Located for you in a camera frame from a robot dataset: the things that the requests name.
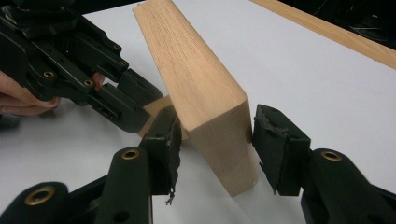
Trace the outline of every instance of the skin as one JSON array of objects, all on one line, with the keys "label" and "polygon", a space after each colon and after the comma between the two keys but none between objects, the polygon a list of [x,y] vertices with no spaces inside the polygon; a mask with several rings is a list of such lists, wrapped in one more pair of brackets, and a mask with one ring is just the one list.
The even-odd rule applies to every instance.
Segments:
[{"label": "skin", "polygon": [[[103,77],[95,73],[92,80],[96,89],[99,90]],[[0,71],[0,114],[39,115],[57,107],[60,102],[59,97],[54,97],[47,102],[39,101],[26,88],[22,88],[16,81]]]}]

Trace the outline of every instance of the wooden block end face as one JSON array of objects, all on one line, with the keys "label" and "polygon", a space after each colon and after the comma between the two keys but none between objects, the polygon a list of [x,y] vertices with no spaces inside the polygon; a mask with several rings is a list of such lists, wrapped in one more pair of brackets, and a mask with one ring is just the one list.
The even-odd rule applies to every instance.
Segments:
[{"label": "wooden block end face", "polygon": [[258,179],[251,135],[248,101],[189,133],[232,197],[251,189]]}]

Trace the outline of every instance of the wooden trim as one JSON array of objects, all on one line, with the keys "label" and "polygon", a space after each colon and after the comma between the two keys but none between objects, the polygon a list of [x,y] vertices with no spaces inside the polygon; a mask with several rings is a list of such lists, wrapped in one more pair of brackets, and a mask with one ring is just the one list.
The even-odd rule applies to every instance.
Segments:
[{"label": "wooden trim", "polygon": [[277,0],[251,0],[276,14],[294,21],[309,30],[353,49],[369,58],[396,69],[396,50],[387,48],[360,35],[307,14],[295,7],[291,7]]},{"label": "wooden trim", "polygon": [[231,196],[254,186],[248,96],[171,0],[134,14],[181,124]]}]

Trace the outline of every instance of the tabletop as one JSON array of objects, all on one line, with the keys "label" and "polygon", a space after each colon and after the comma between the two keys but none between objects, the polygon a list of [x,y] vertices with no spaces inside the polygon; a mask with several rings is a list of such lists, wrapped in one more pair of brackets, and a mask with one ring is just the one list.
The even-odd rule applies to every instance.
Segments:
[{"label": "tabletop", "polygon": [[[312,149],[342,152],[371,183],[396,192],[394,69],[247,0],[175,3],[245,90],[252,118],[257,104],[281,110],[312,139]],[[86,17],[165,95],[134,6]],[[114,153],[141,140],[66,99],[45,115],[7,120],[0,127],[0,212],[41,182],[82,187],[107,173]],[[300,198],[274,195],[264,173],[231,198],[190,141],[180,158],[176,198],[167,206],[167,197],[153,197],[154,223],[304,223]]]}]

